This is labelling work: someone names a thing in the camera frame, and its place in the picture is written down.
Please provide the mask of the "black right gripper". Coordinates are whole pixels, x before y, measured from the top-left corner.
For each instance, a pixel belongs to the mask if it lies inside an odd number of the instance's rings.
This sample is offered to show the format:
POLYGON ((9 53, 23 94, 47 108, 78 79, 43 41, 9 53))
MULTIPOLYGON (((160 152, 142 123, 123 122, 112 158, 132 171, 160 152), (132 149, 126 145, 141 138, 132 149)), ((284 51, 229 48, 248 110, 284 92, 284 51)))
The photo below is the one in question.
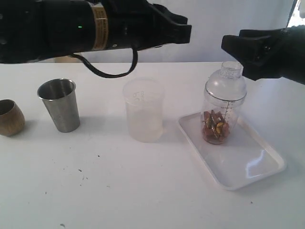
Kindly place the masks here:
POLYGON ((280 77, 305 83, 305 26, 275 30, 240 30, 225 35, 221 48, 242 66, 253 81, 280 77))

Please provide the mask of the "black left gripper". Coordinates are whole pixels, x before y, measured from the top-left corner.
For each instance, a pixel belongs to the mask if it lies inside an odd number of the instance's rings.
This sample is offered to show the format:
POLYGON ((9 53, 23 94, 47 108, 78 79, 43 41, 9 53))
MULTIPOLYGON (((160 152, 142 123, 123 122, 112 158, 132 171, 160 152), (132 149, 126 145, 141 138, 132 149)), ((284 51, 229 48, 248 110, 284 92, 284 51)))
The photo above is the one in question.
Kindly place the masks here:
POLYGON ((106 0, 108 40, 105 50, 138 51, 190 42, 192 26, 185 16, 146 0, 106 0))

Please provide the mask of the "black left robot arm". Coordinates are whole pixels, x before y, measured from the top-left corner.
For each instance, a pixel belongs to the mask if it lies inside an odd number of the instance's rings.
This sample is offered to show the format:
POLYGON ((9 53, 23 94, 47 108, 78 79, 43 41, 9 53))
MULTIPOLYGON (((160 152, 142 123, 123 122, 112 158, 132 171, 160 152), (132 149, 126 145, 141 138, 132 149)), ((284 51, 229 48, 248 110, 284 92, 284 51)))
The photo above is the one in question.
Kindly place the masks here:
POLYGON ((186 44, 191 30, 186 17, 146 0, 3 0, 0 61, 186 44))

